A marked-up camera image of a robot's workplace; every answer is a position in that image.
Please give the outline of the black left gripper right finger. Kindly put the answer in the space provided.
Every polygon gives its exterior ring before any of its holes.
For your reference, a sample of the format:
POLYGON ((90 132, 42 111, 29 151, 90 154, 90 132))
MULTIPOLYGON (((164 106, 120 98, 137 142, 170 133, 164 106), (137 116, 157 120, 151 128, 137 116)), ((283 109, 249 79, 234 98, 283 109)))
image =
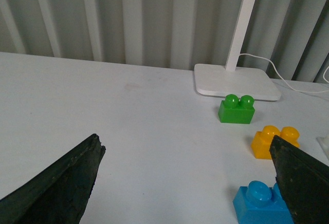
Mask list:
POLYGON ((294 223, 328 223, 328 166, 275 135, 276 182, 294 223))

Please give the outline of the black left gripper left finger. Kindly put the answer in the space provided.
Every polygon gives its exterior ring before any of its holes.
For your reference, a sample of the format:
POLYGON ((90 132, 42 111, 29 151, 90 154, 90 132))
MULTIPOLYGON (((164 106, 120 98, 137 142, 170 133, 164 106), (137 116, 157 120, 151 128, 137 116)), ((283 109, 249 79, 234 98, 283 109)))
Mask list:
POLYGON ((1 199, 1 223, 79 223, 106 148, 92 134, 1 199))

